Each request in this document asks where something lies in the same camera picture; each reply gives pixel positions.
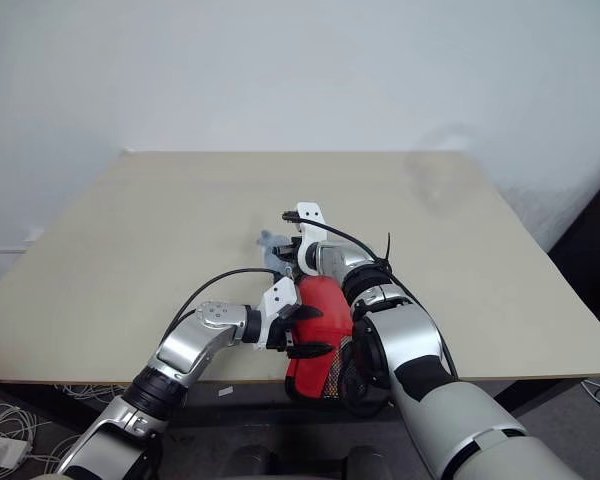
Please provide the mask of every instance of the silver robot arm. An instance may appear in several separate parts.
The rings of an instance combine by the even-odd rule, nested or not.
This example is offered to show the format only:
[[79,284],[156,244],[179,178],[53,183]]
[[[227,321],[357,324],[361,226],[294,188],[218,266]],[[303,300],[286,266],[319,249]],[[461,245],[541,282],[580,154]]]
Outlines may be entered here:
[[161,341],[147,366],[115,397],[62,459],[56,473],[78,479],[120,480],[152,467],[171,413],[222,348],[264,346],[271,324],[299,308],[293,281],[283,277],[257,308],[206,302]]
[[[296,218],[324,222],[315,203],[298,204]],[[327,241],[316,225],[296,223],[298,265],[340,284],[354,320],[356,366],[369,383],[391,390],[432,477],[580,478],[486,392],[447,371],[434,321],[386,266],[349,241]]]

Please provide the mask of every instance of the beige table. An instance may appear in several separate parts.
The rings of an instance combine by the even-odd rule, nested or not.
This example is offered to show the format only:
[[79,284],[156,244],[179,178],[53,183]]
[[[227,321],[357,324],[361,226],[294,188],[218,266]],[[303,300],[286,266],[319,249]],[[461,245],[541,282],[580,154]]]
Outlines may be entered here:
[[[0,380],[124,382],[188,294],[261,266],[262,229],[317,201],[383,251],[430,311],[465,379],[600,375],[600,324],[495,189],[457,153],[123,155],[0,281]],[[254,304],[270,278],[200,300]],[[286,359],[242,346],[204,378],[276,380]]]

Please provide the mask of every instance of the red object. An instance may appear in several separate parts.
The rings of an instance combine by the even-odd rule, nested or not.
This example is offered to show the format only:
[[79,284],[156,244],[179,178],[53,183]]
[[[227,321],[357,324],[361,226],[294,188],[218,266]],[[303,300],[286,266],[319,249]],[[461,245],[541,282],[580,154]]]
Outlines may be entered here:
[[293,329],[294,342],[325,342],[334,349],[316,358],[292,359],[287,377],[294,379],[295,390],[300,395],[322,398],[342,337],[351,336],[351,313],[340,286],[330,277],[305,277],[298,289],[303,305],[317,308],[322,316],[298,321]]

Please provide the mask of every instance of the white wall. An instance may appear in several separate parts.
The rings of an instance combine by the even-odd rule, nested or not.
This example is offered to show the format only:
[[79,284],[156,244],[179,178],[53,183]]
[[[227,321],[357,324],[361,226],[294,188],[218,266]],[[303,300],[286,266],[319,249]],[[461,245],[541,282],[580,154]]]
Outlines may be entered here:
[[0,0],[0,247],[123,148],[445,147],[549,248],[600,186],[600,1]]

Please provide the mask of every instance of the dark floor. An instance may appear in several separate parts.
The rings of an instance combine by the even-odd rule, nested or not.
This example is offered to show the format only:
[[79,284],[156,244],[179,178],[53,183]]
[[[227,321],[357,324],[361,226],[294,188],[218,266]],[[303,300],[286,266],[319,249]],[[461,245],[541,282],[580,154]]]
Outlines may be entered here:
[[[482,384],[492,394],[504,385],[502,382]],[[209,392],[216,392],[217,388],[205,387],[206,393],[200,396],[208,397]],[[242,394],[252,395],[258,388],[249,386],[251,391]],[[240,396],[238,391],[234,398],[223,397],[224,400],[218,401],[236,402]],[[521,421],[583,478],[600,479],[600,408],[580,386],[522,416]],[[36,453],[49,453],[59,440],[71,434],[73,432],[57,425],[40,427]],[[293,461],[342,458],[353,446],[372,445],[385,455],[396,479],[429,478],[400,421],[171,429],[164,440],[161,478],[212,478],[220,473],[232,452],[246,445],[264,445],[281,460]],[[30,460],[11,478],[28,479],[42,473],[42,468],[42,463]]]

